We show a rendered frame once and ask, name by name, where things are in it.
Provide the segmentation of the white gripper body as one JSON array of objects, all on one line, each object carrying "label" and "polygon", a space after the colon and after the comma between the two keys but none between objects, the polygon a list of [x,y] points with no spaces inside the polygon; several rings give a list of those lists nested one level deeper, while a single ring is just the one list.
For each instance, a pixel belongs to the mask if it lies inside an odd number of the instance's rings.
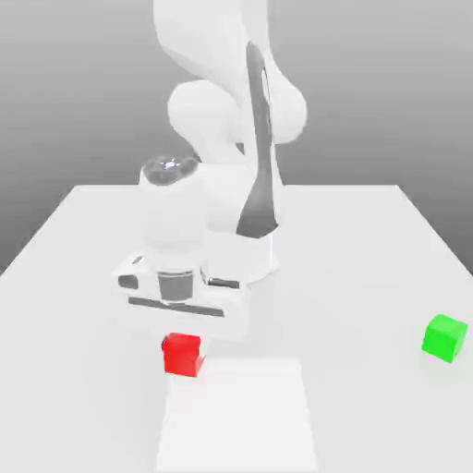
[{"label": "white gripper body", "polygon": [[153,335],[197,335],[205,339],[238,341],[249,328],[248,290],[206,290],[184,302],[164,302],[136,291],[122,292],[122,319]]}]

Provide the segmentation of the small red cube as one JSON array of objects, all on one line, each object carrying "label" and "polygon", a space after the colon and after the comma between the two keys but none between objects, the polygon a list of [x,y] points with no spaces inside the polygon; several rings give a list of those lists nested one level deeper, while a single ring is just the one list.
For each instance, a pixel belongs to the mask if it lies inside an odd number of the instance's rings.
[{"label": "small red cube", "polygon": [[197,335],[170,333],[162,341],[164,372],[195,378],[205,356],[200,353],[201,339]]}]

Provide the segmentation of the small green cube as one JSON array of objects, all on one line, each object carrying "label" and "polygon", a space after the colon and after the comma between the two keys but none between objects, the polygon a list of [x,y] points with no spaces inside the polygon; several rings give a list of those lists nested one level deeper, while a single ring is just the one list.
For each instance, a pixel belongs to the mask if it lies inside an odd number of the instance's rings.
[{"label": "small green cube", "polygon": [[460,353],[468,325],[445,314],[436,314],[426,327],[421,349],[452,363]]}]

